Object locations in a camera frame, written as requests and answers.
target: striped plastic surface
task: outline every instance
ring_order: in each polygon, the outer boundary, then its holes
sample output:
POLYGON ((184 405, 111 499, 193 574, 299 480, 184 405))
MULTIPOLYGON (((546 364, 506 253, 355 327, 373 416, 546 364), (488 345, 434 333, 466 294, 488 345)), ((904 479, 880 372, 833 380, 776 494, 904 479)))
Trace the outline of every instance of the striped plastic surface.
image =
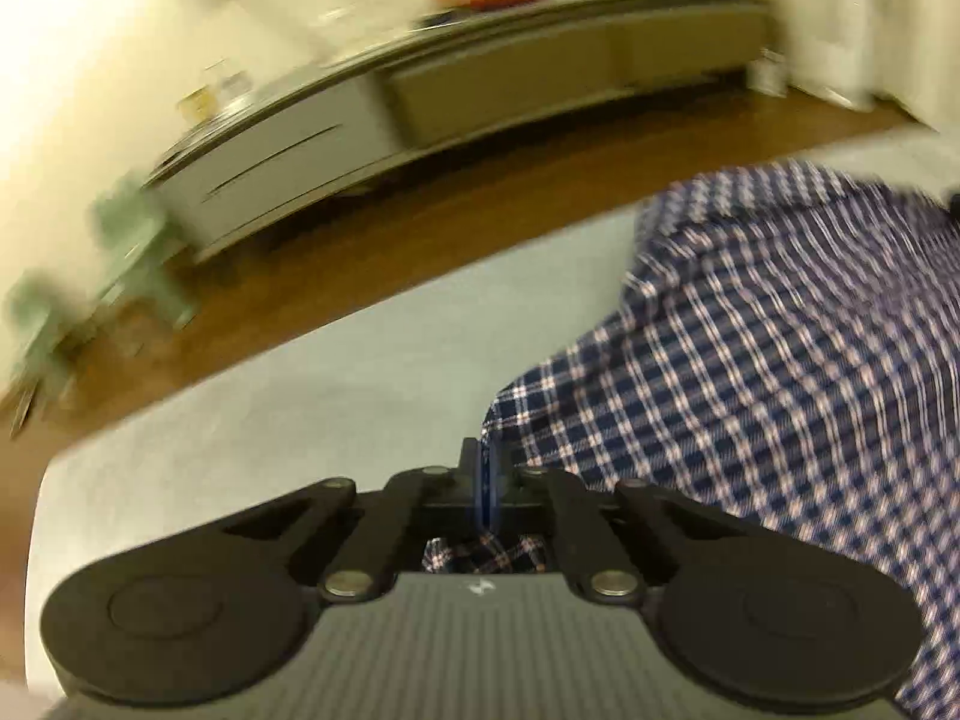
MULTIPOLYGON (((761 720, 661 654, 640 615, 559 575, 405 574, 373 603, 328 610, 296 656, 242 693, 186 709, 75 696, 51 720, 761 720)), ((887 702, 826 720, 896 720, 887 702)))

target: checkered cloth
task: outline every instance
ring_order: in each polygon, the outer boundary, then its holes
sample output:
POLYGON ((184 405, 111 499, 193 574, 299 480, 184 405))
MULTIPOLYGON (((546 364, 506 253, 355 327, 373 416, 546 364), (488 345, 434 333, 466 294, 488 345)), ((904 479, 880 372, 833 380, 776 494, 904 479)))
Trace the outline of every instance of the checkered cloth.
MULTIPOLYGON (((960 718, 960 234, 915 191, 808 163, 644 204, 620 308, 503 389, 483 436, 596 490, 622 477, 875 565, 926 636, 901 705, 960 718)), ((434 543, 530 570, 539 541, 434 543)))

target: green stool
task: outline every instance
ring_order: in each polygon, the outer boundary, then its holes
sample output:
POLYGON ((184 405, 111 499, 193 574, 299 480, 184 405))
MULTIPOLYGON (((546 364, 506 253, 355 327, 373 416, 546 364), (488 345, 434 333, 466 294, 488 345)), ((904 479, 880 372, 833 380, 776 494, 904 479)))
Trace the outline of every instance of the green stool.
POLYGON ((101 305, 143 298, 175 330, 189 324, 196 308, 164 269, 186 247, 185 236, 152 192, 127 177, 113 194, 94 203, 92 220, 109 258, 101 305))
POLYGON ((74 371, 61 345, 75 327, 56 290, 39 274, 25 274, 7 293, 7 321, 20 338, 14 372, 25 386, 42 384, 52 399, 68 391, 74 371))

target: wooden floor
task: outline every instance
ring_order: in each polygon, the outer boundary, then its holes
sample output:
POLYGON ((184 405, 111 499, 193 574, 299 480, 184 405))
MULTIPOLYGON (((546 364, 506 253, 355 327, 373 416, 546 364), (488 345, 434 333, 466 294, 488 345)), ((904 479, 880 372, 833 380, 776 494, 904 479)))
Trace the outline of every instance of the wooden floor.
POLYGON ((71 443, 234 362, 675 179, 908 121, 893 105, 857 114, 730 85, 621 101, 430 158, 189 271, 203 311, 184 333, 131 360, 94 341, 80 356, 72 413, 35 420, 16 442, 0 432, 0 678, 22 679, 35 495, 71 443))

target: metal rivet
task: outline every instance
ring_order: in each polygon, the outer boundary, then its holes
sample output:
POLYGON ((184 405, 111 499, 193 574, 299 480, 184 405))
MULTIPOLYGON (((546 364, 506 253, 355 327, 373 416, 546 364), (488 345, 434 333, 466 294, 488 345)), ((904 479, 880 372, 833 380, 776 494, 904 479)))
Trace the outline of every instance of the metal rivet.
POLYGON ((626 571, 601 571, 590 579, 590 586, 600 595, 621 598, 634 592, 640 583, 626 571))
POLYGON ((356 598, 373 586, 373 577, 363 571, 337 571, 326 578, 326 591, 340 598, 356 598))

